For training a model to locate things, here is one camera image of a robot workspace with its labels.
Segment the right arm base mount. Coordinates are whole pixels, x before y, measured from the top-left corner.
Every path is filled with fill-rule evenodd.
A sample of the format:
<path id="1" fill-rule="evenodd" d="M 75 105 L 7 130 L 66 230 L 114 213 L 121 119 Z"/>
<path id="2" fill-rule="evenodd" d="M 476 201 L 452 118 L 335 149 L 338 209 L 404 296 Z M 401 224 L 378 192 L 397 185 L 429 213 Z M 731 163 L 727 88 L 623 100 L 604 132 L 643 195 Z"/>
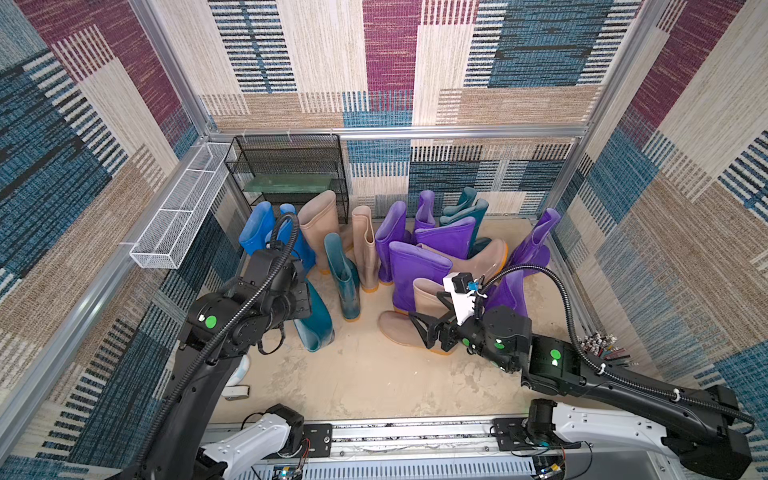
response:
<path id="1" fill-rule="evenodd" d="M 533 400 L 527 417 L 495 418 L 489 433 L 497 441 L 499 450 L 505 452 L 577 449 L 579 442 L 567 441 L 555 433 L 553 414 L 557 406 L 554 400 Z"/>

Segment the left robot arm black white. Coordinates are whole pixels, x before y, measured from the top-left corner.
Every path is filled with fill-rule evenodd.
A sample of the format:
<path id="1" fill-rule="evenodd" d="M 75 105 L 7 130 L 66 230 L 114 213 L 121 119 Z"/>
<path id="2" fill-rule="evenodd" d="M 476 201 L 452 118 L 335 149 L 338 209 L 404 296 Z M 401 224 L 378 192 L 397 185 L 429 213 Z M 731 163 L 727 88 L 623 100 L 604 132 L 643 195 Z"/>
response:
<path id="1" fill-rule="evenodd" d="M 248 272 L 196 300 L 179 333 L 175 365 L 133 462 L 119 479 L 235 479 L 254 459 L 240 447 L 206 452 L 201 445 L 227 381 L 250 348 L 262 351 L 263 337 L 283 332 L 287 321 L 311 314 L 302 261 L 294 253 L 299 236 L 296 214 L 287 242 L 271 238 L 256 251 Z"/>

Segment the beige tall rain boot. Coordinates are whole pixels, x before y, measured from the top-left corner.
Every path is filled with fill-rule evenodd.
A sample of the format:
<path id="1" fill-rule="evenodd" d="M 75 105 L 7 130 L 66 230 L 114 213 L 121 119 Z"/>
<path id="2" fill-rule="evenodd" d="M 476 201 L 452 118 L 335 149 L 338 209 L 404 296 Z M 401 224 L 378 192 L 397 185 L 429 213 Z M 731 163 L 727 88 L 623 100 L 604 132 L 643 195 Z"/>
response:
<path id="1" fill-rule="evenodd" d="M 353 249 L 353 233 L 350 225 L 340 225 L 336 193 L 326 190 L 301 207 L 297 218 L 304 239 L 316 255 L 316 264 L 322 274 L 329 274 L 324 239 L 335 232 L 341 236 L 343 251 Z"/>

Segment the purple short rain boot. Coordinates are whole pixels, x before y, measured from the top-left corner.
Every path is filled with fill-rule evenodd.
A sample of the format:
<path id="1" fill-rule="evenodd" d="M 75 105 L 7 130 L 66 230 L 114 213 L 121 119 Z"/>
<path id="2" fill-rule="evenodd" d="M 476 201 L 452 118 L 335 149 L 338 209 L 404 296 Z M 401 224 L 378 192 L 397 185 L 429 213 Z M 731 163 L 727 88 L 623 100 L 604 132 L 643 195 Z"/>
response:
<path id="1" fill-rule="evenodd" d="M 404 242 L 392 242 L 389 252 L 394 280 L 392 303 L 404 312 L 415 310 L 414 280 L 425 278 L 441 283 L 453 267 L 450 259 Z"/>

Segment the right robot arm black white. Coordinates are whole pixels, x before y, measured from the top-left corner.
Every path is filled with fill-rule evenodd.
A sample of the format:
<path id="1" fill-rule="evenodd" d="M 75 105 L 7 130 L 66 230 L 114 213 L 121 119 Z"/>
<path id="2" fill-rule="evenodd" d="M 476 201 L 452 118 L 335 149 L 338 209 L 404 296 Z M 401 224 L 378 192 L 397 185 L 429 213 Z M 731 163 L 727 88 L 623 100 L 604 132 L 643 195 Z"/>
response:
<path id="1" fill-rule="evenodd" d="M 539 335 L 532 321 L 506 305 L 486 307 L 487 292 L 503 277 L 527 270 L 507 268 L 490 279 L 468 272 L 445 277 L 438 293 L 447 313 L 410 312 L 426 348 L 449 351 L 462 344 L 498 369 L 518 372 L 522 386 L 541 393 L 529 408 L 524 438 L 537 447 L 614 441 L 675 457 L 686 469 L 715 479 L 739 479 L 752 463 L 737 421 L 753 425 L 733 390 L 712 385 L 680 387 L 629 371 L 584 350 L 578 343 L 570 298 L 551 270 L 540 268 L 563 301 L 568 340 Z"/>

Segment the large teal rain boot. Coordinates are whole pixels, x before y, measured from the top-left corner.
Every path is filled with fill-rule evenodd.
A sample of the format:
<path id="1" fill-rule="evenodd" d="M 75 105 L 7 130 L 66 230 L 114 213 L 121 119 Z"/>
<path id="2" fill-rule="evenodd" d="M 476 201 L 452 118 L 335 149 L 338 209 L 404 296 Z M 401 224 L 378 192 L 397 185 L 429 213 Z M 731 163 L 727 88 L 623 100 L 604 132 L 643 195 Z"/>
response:
<path id="1" fill-rule="evenodd" d="M 294 325 L 304 348 L 315 353 L 333 342 L 335 331 L 324 300 L 310 281 L 307 281 L 307 288 L 311 315 L 305 319 L 296 319 Z"/>

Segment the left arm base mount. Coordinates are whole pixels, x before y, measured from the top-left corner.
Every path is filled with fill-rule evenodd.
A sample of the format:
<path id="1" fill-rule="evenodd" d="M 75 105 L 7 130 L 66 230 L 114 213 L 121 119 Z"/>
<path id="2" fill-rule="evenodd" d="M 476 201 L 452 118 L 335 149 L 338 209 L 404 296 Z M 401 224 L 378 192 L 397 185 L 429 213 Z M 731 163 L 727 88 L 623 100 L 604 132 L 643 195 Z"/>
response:
<path id="1" fill-rule="evenodd" d="M 332 423 L 307 423 L 297 411 L 277 404 L 266 410 L 266 414 L 282 418 L 288 425 L 288 436 L 284 446 L 268 459 L 295 458 L 306 454 L 309 458 L 327 458 L 330 456 L 333 439 Z"/>

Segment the beige short rain boot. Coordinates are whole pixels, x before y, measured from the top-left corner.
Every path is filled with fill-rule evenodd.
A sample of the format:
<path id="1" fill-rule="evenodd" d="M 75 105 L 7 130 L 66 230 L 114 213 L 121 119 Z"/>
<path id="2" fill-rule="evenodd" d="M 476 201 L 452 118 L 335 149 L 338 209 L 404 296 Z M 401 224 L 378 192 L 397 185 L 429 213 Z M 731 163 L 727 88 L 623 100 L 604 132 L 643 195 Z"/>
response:
<path id="1" fill-rule="evenodd" d="M 444 287 L 432 280 L 417 278 L 412 282 L 412 291 L 416 312 L 440 318 L 448 312 L 437 294 Z M 377 320 L 379 331 L 390 341 L 408 347 L 424 348 L 424 343 L 416 327 L 406 313 L 398 311 L 382 312 Z"/>

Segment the blue rain boot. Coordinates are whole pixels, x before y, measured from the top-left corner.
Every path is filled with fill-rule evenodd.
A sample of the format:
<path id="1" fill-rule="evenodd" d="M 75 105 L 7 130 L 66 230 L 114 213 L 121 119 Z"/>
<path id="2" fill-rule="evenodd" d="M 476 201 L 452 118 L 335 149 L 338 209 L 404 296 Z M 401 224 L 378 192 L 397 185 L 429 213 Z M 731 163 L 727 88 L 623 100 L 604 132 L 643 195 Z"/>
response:
<path id="1" fill-rule="evenodd" d="M 293 204 L 284 203 L 279 206 L 280 214 L 287 212 L 295 213 L 296 208 Z M 277 240 L 287 244 L 293 225 L 291 221 L 284 222 L 278 229 Z M 293 255 L 298 257 L 304 266 L 304 269 L 309 272 L 316 265 L 316 254 L 309 246 L 306 238 L 301 230 L 298 230 L 298 237 L 293 247 Z"/>
<path id="2" fill-rule="evenodd" d="M 265 248 L 267 236 L 272 233 L 275 223 L 275 214 L 269 201 L 262 201 L 253 208 L 238 238 L 249 256 Z"/>

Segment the slim teal rain boot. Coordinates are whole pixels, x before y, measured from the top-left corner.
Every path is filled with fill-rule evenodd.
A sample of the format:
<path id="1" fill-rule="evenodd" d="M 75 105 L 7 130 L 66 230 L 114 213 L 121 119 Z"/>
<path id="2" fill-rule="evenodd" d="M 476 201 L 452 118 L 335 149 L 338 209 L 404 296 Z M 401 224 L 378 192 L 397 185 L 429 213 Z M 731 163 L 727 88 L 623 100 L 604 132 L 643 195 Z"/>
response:
<path id="1" fill-rule="evenodd" d="M 330 273 L 337 287 L 343 318 L 356 321 L 361 313 L 360 279 L 357 267 L 344 252 L 341 236 L 336 232 L 324 238 L 324 248 Z"/>

